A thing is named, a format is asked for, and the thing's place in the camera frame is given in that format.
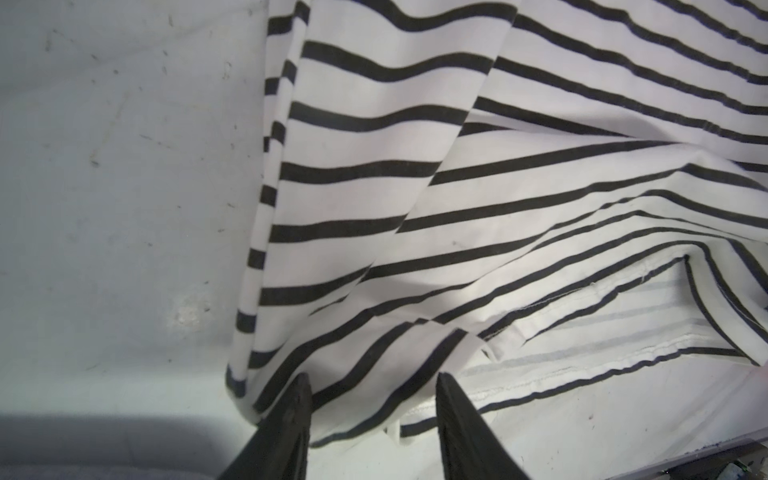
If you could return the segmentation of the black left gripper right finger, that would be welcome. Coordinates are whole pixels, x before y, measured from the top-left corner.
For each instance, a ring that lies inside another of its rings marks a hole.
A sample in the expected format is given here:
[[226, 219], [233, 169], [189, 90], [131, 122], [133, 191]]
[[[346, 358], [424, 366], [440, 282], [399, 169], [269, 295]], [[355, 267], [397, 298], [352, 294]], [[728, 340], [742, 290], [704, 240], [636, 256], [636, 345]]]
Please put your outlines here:
[[448, 373], [437, 377], [436, 420], [445, 479], [530, 479]]

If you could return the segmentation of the aluminium frame rail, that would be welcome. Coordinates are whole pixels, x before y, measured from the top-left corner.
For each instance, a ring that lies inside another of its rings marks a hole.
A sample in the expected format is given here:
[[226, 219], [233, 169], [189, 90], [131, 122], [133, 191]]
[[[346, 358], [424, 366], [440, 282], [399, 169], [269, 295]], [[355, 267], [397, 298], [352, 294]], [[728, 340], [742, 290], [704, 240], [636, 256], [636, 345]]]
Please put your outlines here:
[[767, 428], [613, 476], [619, 480], [766, 478]]

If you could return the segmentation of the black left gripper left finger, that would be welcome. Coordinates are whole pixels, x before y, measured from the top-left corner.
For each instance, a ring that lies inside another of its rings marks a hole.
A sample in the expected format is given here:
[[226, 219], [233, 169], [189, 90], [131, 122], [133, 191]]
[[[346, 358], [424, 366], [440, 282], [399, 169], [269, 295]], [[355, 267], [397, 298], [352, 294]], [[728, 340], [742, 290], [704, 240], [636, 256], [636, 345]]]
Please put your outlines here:
[[302, 373], [286, 388], [218, 479], [305, 479], [311, 417], [311, 386], [308, 375]]

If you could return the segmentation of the black white striped tank top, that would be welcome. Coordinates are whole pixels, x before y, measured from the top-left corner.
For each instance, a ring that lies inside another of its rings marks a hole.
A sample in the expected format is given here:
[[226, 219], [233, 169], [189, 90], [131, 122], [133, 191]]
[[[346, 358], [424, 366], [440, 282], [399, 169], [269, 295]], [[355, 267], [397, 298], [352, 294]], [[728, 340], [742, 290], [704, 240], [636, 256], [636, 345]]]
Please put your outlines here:
[[763, 1], [272, 1], [226, 370], [310, 441], [767, 362]]

